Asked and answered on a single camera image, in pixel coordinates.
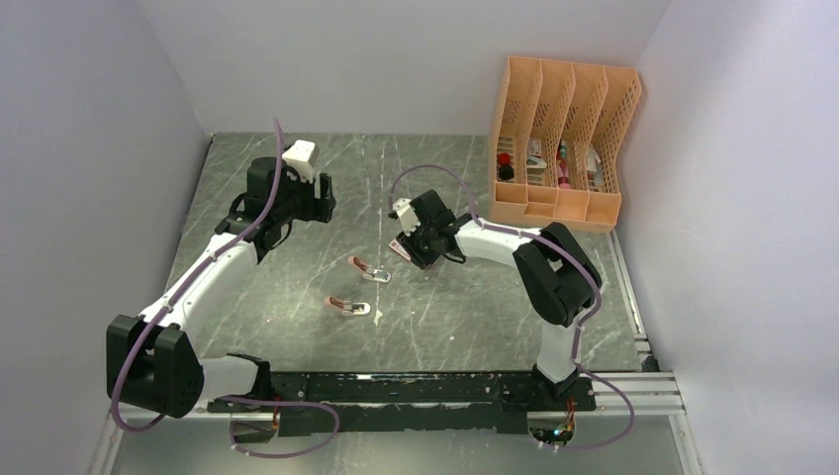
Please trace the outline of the red white staple box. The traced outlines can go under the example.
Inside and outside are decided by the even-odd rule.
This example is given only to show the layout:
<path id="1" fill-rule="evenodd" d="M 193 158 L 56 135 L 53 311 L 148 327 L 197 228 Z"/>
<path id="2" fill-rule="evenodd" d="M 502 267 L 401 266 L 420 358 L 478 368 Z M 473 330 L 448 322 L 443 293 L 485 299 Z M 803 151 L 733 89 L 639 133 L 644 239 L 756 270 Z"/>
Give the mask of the red white staple box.
<path id="1" fill-rule="evenodd" d="M 395 238 L 392 239 L 389 242 L 388 247 L 392 251 L 394 251 L 399 257 L 401 257 L 403 260 L 407 261 L 408 263 L 410 263 L 414 267 L 416 267 L 420 270 L 426 270 L 427 269 L 427 265 L 421 259 L 415 258 L 408 251 L 408 249 L 406 247 L 404 247 L 397 239 L 395 239 Z"/>

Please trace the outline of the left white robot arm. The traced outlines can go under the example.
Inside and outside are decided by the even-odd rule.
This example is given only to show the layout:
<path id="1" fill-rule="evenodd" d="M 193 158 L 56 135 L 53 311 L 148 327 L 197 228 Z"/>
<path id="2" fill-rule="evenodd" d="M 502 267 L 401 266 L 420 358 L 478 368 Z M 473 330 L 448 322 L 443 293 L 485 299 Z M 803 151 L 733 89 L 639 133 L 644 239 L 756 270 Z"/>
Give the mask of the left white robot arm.
<path id="1" fill-rule="evenodd" d="M 327 223 L 335 199 L 328 174 L 314 173 L 313 151 L 253 160 L 246 189 L 216 226 L 205 250 L 176 283 L 137 316 L 119 315 L 106 332 L 111 416 L 131 430 L 127 404 L 182 418 L 198 404 L 234 397 L 258 412 L 275 401 L 267 361 L 242 353 L 201 359 L 192 345 L 209 314 L 291 233 L 297 221 Z"/>

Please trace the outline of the pink stapler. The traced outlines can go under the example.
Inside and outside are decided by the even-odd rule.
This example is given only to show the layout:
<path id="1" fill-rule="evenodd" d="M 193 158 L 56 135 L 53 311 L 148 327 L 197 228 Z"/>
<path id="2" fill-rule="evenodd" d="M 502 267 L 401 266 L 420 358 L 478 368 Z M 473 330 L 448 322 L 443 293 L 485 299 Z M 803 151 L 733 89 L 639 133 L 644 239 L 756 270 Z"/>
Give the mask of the pink stapler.
<path id="1" fill-rule="evenodd" d="M 358 256 L 349 256 L 348 263 L 360 272 L 366 280 L 377 283 L 389 283 L 392 280 L 392 274 L 390 272 L 368 264 Z"/>
<path id="2" fill-rule="evenodd" d="M 371 306 L 368 303 L 352 302 L 333 296 L 326 297 L 325 304 L 339 311 L 344 317 L 363 317 L 368 316 L 371 312 Z"/>

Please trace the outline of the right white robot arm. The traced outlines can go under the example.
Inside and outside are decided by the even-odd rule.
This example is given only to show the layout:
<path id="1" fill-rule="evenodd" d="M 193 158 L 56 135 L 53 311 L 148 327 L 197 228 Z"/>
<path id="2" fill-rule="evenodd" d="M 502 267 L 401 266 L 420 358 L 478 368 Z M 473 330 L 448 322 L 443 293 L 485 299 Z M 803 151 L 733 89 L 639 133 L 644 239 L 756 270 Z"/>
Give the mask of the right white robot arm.
<path id="1" fill-rule="evenodd" d="M 517 271 L 542 320 L 534 398 L 547 410 L 567 402 L 570 380 L 579 373 L 582 325 L 603 302 L 602 277 L 568 228 L 560 223 L 510 228 L 468 214 L 455 216 L 434 190 L 394 201 L 389 216 L 402 227 L 396 249 L 420 269 L 444 258 L 455 263 L 484 259 Z"/>

